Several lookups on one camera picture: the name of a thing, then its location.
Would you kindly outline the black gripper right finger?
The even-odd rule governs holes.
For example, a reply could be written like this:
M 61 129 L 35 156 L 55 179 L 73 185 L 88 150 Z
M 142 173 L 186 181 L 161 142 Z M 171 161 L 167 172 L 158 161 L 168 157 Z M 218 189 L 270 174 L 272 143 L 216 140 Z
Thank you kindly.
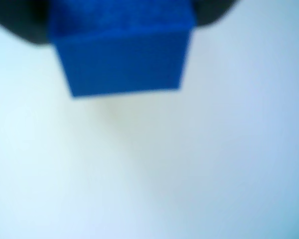
M 196 26 L 206 27 L 216 23 L 236 4 L 236 0 L 193 0 Z

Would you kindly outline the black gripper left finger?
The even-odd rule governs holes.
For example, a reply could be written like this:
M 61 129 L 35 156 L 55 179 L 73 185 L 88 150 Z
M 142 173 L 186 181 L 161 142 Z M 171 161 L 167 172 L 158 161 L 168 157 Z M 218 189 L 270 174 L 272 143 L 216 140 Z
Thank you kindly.
M 48 0 L 0 0 L 0 26 L 35 45 L 48 40 Z

